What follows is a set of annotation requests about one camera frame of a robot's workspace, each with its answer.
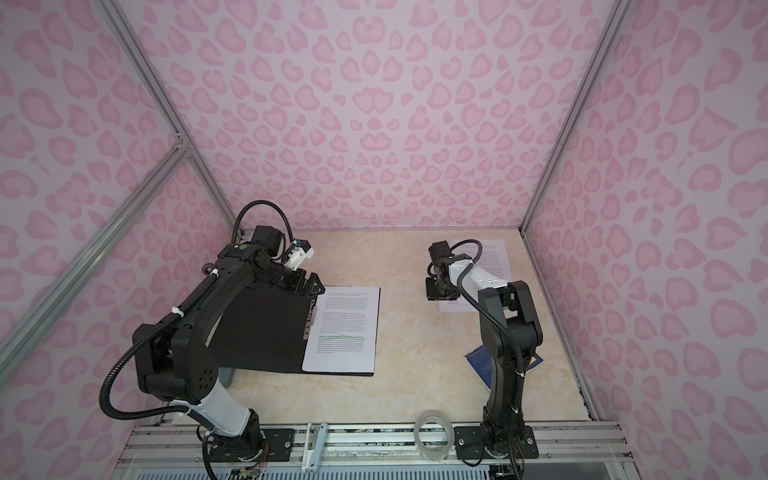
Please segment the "white folder with black inside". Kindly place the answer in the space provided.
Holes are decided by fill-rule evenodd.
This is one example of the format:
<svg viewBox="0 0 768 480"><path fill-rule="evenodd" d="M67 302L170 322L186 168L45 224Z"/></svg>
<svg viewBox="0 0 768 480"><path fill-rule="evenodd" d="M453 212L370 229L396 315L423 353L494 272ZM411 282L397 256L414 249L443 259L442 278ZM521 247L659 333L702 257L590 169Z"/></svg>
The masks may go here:
<svg viewBox="0 0 768 480"><path fill-rule="evenodd" d="M225 310L209 343L221 367L284 374L301 371L310 299L266 287L241 292Z"/></svg>

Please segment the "printed paper sheet green highlight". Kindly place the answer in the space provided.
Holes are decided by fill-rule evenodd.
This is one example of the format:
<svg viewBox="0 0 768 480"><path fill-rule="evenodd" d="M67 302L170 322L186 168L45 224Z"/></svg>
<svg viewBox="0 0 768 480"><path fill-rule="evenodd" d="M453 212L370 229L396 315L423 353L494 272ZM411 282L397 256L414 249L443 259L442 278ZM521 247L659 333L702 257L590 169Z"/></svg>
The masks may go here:
<svg viewBox="0 0 768 480"><path fill-rule="evenodd" d="M378 287L328 287L318 297L301 371L373 375L380 294Z"/></svg>

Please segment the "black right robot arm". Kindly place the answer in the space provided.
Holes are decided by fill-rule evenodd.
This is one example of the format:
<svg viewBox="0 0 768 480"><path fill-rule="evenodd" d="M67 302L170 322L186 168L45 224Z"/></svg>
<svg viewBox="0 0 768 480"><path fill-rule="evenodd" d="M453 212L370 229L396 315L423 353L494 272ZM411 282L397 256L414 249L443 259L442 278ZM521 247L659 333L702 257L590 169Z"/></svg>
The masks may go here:
<svg viewBox="0 0 768 480"><path fill-rule="evenodd" d="M484 448L492 455L539 456L523 413L526 373L543 330L529 285L496 277L466 254L434 256L427 267L430 301L465 299L477 312L483 347L490 357L490 394L481 422Z"/></svg>

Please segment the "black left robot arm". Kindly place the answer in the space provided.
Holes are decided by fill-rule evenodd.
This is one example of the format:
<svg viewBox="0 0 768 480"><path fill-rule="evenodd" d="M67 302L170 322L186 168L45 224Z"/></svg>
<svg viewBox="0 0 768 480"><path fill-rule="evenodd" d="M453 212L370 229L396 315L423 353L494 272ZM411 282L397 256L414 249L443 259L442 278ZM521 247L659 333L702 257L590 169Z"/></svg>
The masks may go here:
<svg viewBox="0 0 768 480"><path fill-rule="evenodd" d="M299 373L307 325L325 287L301 265L314 250L307 240L283 241L259 226L205 265L205 285L174 320L134 333L140 389L205 427L208 446L229 460L262 459L267 441L257 413L226 390L221 368Z"/></svg>

